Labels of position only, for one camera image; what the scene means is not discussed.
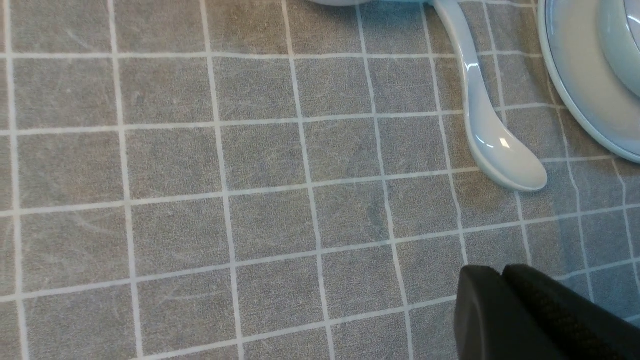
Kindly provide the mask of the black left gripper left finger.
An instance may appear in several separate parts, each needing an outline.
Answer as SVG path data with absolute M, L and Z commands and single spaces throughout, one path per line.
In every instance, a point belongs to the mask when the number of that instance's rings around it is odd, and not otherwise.
M 454 312 L 460 360 L 564 360 L 498 271 L 462 267 Z

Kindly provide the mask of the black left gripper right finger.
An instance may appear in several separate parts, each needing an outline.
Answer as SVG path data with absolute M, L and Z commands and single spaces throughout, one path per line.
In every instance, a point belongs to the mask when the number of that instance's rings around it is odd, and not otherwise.
M 507 265 L 502 278 L 570 360 L 638 360 L 639 328 L 525 264 Z

